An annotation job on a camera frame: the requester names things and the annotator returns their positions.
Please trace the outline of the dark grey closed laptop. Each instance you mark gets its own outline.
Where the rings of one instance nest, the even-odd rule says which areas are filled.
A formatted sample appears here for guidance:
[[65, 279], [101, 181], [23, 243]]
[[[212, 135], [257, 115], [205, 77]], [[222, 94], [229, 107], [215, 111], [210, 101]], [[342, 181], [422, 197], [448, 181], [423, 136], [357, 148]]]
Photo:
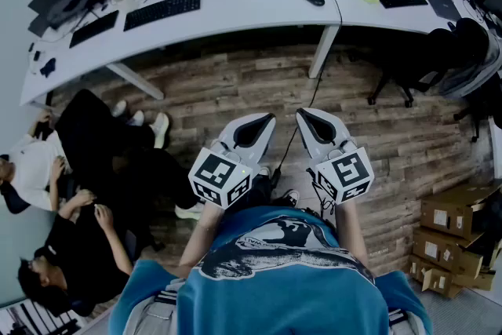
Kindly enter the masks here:
[[457, 22], [461, 15], [452, 0], [427, 0], [435, 14], [441, 18]]

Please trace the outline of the person's right forearm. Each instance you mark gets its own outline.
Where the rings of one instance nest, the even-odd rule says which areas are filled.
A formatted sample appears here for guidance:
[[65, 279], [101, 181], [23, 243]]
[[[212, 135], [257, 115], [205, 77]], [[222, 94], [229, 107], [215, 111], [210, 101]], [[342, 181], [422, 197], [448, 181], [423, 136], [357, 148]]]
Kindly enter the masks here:
[[365, 267], [368, 267], [368, 253], [354, 200], [336, 205], [335, 221], [340, 247], [348, 250]]

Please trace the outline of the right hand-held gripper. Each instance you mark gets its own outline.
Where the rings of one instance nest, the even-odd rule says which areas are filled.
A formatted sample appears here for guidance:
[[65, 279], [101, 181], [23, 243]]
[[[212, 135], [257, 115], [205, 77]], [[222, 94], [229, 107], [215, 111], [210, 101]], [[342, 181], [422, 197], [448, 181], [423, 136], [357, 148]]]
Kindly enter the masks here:
[[343, 122], [311, 107], [296, 111], [303, 145], [311, 158], [314, 184], [336, 204], [368, 192], [374, 172], [366, 150], [355, 144]]

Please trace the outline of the person's black trousers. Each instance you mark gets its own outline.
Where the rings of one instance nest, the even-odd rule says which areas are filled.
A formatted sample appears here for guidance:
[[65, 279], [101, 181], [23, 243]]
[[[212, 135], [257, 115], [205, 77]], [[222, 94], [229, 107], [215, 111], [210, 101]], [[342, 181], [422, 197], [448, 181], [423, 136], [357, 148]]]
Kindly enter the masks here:
[[303, 220], [314, 217], [310, 210], [287, 206], [282, 196], [271, 197], [271, 178], [258, 174], [247, 192], [224, 213], [224, 223], [233, 220], [243, 222], [244, 219], [258, 219], [260, 222], [276, 222], [286, 220]]

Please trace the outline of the person's left forearm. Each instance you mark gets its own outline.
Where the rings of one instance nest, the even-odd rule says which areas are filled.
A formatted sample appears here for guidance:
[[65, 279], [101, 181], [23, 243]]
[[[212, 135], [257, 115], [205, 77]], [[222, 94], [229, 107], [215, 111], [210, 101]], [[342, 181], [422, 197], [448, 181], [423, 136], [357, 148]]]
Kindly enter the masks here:
[[224, 209], [212, 203], [205, 204], [176, 269], [176, 274], [180, 278], [186, 279], [191, 270], [209, 252], [224, 212]]

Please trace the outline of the brown cardboard box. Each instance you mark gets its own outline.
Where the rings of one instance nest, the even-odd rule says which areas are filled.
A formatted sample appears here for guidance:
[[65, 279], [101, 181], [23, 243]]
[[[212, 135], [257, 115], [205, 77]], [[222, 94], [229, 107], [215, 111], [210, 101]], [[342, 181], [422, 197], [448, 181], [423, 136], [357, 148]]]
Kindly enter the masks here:
[[409, 257], [409, 274], [422, 284], [422, 291], [430, 290], [444, 297], [453, 299], [463, 288], [491, 291], [496, 271], [480, 271], [473, 279], [467, 275], [445, 271], [418, 256]]
[[477, 278], [483, 256], [467, 248], [473, 241], [424, 227], [413, 231], [413, 254], [453, 274]]
[[421, 201], [420, 226], [469, 241], [489, 226], [490, 204], [500, 195], [500, 180], [490, 185], [461, 184]]

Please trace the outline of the black office chair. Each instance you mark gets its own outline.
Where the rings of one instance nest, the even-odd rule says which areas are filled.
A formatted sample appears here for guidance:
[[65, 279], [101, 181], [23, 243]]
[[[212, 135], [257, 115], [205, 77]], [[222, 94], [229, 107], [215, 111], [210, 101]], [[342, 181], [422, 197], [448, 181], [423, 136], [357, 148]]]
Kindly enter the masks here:
[[422, 93], [439, 84], [450, 73], [468, 73], [497, 50], [491, 32], [470, 18], [461, 18], [447, 29], [436, 28], [421, 40], [393, 49], [372, 52], [369, 62], [382, 70], [382, 77], [368, 104], [374, 105], [389, 81], [394, 81], [406, 95], [405, 106], [413, 106], [411, 89]]
[[453, 115], [460, 121], [470, 115], [475, 126], [475, 135], [471, 138], [476, 143], [479, 138], [479, 125], [482, 119], [492, 118], [495, 125], [502, 130], [502, 78], [496, 73], [478, 89], [466, 96], [468, 106]]

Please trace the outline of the grey jacket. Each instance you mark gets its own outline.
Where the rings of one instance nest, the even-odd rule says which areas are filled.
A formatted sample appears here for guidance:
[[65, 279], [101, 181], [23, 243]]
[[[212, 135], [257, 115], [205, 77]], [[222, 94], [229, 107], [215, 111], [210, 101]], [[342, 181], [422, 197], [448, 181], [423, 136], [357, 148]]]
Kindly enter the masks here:
[[438, 93], [449, 99], [459, 99], [474, 92], [488, 82], [502, 68], [502, 38], [487, 31], [488, 48], [482, 62], [460, 72], [447, 75], [439, 85]]

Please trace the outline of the large black keyboard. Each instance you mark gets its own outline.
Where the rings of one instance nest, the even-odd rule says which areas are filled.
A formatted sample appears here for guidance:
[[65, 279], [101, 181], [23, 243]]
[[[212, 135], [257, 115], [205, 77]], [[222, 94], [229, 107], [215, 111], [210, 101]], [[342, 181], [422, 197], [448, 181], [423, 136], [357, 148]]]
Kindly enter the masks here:
[[171, 16], [199, 10], [201, 0], [164, 0], [136, 9], [125, 17], [124, 31], [163, 20]]

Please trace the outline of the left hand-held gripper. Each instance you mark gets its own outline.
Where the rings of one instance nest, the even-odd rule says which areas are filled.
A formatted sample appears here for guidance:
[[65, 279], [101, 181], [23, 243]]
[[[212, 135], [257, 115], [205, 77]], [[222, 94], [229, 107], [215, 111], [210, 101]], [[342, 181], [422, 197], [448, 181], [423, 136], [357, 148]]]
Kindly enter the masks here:
[[188, 179], [196, 196], [228, 209], [250, 191], [256, 164], [275, 131], [272, 113], [255, 113], [229, 122], [210, 147], [199, 152]]

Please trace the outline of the small black keyboard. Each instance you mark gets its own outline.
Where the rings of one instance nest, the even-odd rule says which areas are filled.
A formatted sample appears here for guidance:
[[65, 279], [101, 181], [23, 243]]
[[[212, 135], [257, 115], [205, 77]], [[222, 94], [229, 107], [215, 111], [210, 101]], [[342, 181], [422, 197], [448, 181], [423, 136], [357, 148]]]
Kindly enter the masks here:
[[105, 31], [112, 29], [115, 26], [116, 20], [118, 17], [118, 10], [113, 13], [109, 13], [106, 16], [102, 16], [97, 20], [94, 20], [92, 23], [85, 25], [82, 28], [79, 28], [75, 31], [71, 37], [71, 42], [69, 48], [73, 48], [90, 38], [93, 38]]

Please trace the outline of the person in blue shirt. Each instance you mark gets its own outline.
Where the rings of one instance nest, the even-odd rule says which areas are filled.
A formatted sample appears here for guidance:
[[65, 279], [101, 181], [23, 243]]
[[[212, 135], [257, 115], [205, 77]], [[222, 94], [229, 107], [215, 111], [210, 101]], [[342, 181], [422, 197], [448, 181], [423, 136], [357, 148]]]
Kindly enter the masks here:
[[336, 225], [224, 223], [184, 279], [142, 260], [109, 335], [432, 335], [406, 276], [376, 277], [340, 247]]

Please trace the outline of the white desk leg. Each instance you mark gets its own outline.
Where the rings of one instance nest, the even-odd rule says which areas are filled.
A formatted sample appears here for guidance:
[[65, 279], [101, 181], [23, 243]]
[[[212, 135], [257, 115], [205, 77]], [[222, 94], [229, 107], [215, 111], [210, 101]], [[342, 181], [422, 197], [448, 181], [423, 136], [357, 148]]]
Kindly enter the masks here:
[[331, 49], [334, 38], [338, 34], [339, 30], [340, 30], [339, 24], [325, 26], [322, 32], [322, 36], [319, 40], [318, 46], [315, 50], [315, 54], [312, 59], [311, 66], [308, 72], [308, 77], [310, 79], [317, 78], [320, 75], [322, 66], [326, 61], [326, 57]]
[[141, 75], [137, 74], [135, 71], [127, 67], [125, 64], [123, 63], [107, 64], [106, 68], [114, 72], [116, 75], [122, 77], [133, 86], [142, 90], [147, 95], [153, 97], [154, 99], [156, 100], [164, 99], [165, 95], [159, 88], [152, 85], [148, 80], [144, 79]]

